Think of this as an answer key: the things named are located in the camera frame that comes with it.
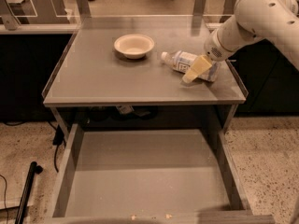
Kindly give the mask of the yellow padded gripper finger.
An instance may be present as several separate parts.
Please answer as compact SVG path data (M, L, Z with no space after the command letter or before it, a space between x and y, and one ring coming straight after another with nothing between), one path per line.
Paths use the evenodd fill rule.
M191 83L212 66L212 61L206 55L198 56L187 70L182 80Z

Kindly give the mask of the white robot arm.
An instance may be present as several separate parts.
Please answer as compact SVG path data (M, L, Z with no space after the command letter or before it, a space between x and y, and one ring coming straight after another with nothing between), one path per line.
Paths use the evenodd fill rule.
M263 39L270 41L299 69L299 18L296 0L236 0L234 14L205 40L204 51L182 80L193 82L241 48Z

